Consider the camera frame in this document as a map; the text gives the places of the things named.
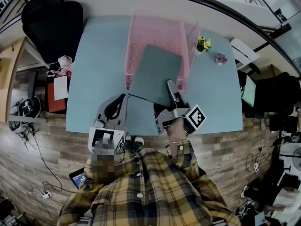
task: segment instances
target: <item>yellow plaid shirt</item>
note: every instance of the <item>yellow plaid shirt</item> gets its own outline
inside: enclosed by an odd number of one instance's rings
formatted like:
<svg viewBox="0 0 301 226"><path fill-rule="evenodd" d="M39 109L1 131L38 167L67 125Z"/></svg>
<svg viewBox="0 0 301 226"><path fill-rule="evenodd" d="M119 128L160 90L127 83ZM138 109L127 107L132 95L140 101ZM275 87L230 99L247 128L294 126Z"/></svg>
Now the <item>yellow plaid shirt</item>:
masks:
<svg viewBox="0 0 301 226"><path fill-rule="evenodd" d="M216 185L204 177L190 141L178 143L176 159L146 147L125 151L112 182L99 180L87 161L87 179L63 206L59 226L79 221L91 209L93 225L203 225L215 218L240 225Z"/></svg>

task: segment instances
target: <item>tablet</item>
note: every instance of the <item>tablet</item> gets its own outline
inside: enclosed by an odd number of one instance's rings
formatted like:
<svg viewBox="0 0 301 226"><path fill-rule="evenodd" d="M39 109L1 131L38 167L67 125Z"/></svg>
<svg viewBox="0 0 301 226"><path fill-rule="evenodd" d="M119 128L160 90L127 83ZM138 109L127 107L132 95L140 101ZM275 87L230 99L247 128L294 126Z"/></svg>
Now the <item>tablet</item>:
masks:
<svg viewBox="0 0 301 226"><path fill-rule="evenodd" d="M84 169L85 168L81 168L69 174L70 179L72 180L77 189L79 188L79 185L86 179Z"/></svg>

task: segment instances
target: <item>tabletop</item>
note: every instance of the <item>tabletop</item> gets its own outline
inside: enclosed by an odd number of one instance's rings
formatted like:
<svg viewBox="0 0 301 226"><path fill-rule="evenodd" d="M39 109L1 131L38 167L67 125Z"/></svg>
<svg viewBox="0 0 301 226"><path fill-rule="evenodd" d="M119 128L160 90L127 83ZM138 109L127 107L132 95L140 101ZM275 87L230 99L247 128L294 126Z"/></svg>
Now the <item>tabletop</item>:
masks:
<svg viewBox="0 0 301 226"><path fill-rule="evenodd" d="M66 130L88 133L102 102L126 93L125 58L130 16L102 16L88 19L75 57L69 87ZM230 42L201 29L211 39L208 53L195 56L184 99L198 104L207 120L195 134L242 130L242 108L235 59ZM217 65L215 55L228 58ZM126 131L130 135L157 135L153 103L130 97Z"/></svg>
<svg viewBox="0 0 301 226"><path fill-rule="evenodd" d="M7 121L10 110L10 96L13 89L18 61L24 48L25 38L21 38L0 51L0 122Z"/></svg>

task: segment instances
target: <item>hand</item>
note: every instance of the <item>hand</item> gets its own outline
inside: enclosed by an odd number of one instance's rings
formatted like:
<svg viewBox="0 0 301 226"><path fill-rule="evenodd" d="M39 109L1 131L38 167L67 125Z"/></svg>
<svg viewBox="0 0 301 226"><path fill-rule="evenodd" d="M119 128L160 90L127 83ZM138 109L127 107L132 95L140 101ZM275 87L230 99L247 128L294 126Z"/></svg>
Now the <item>hand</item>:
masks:
<svg viewBox="0 0 301 226"><path fill-rule="evenodd" d="M178 142L186 140L186 133L184 130L184 119L178 118L173 125L166 128L169 141Z"/></svg>

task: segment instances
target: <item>shoe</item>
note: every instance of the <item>shoe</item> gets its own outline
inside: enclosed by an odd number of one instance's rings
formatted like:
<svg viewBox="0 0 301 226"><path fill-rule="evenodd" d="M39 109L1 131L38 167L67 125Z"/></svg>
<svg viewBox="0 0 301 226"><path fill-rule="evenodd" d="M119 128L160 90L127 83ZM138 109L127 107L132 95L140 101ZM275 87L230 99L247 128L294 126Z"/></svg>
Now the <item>shoe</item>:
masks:
<svg viewBox="0 0 301 226"><path fill-rule="evenodd" d="M131 140L132 140L132 137L130 135L127 135L126 141L131 141Z"/></svg>
<svg viewBox="0 0 301 226"><path fill-rule="evenodd" d="M144 145L144 139L142 137L135 137L135 142L140 142L142 145Z"/></svg>
<svg viewBox="0 0 301 226"><path fill-rule="evenodd" d="M240 197L241 197L241 198L245 198L245 197L246 197L246 196L244 195L244 193L245 193L245 191L246 191L247 189L248 189L248 186L245 185L243 191L242 191L241 194L240 194Z"/></svg>

